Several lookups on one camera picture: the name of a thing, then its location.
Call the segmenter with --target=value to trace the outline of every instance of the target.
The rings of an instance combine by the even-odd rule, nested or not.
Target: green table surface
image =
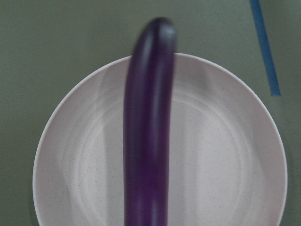
[[[272,97],[248,0],[0,2],[0,225],[37,226],[32,168],[55,107],[97,68],[131,54],[146,22],[171,18],[178,52],[213,61],[250,86],[285,146],[282,226],[301,225],[301,1],[262,0],[282,96]]]

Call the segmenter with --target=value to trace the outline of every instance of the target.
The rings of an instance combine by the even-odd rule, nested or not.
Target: blue tape
[[[272,96],[280,96],[279,84],[276,76],[276,70],[273,63],[271,50],[269,48],[268,36],[265,30],[263,16],[259,0],[250,0],[254,23],[257,31],[258,41],[261,49],[262,58],[267,72],[269,87]]]

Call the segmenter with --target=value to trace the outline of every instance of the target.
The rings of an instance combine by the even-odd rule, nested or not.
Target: eggplant
[[[163,17],[139,37],[127,72],[123,119],[125,226],[166,226],[169,124],[176,33]]]

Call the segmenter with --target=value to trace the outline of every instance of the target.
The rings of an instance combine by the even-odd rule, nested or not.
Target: white plate
[[[122,112],[128,57],[81,81],[42,134],[33,170],[41,226],[122,226]],[[285,153],[259,98],[204,59],[177,54],[172,99],[171,226],[277,226]]]

